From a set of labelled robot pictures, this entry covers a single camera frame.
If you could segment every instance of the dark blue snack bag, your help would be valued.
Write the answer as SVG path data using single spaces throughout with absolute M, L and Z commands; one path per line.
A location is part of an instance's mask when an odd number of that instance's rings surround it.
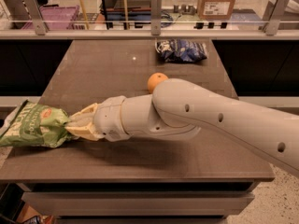
M 207 58 L 205 43 L 171 39 L 157 42 L 156 49 L 167 63 L 196 63 Z

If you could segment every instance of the label on box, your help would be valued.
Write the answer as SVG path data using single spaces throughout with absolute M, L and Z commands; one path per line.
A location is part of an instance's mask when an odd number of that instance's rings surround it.
M 227 15 L 230 2 L 205 2 L 204 15 Z

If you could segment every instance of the green chip bag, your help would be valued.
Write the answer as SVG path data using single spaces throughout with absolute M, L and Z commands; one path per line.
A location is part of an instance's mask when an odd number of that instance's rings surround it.
M 6 118 L 0 129 L 0 147 L 58 147 L 73 136 L 62 110 L 25 101 Z

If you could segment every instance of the table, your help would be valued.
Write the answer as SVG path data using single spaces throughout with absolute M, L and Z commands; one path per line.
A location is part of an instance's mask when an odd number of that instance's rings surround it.
M 213 42 L 194 41 L 206 44 L 208 59 L 176 64 L 159 59 L 152 39 L 74 40 L 40 103 L 73 114 L 108 97 L 148 94 L 155 72 L 237 99 Z M 58 223 L 85 223 L 74 217 L 86 216 L 223 218 L 239 214 L 254 188 L 273 179 L 266 161 L 205 129 L 183 142 L 79 139 L 56 149 L 13 148 L 0 170 L 2 182 L 18 183 L 22 198 L 43 215 L 62 217 Z

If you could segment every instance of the orange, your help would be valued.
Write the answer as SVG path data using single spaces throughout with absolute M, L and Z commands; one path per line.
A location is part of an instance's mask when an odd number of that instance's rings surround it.
M 168 79 L 168 77 L 167 77 L 167 75 L 165 75 L 163 73 L 152 74 L 148 80 L 149 93 L 153 93 L 153 90 L 156 88 L 156 86 L 166 79 Z

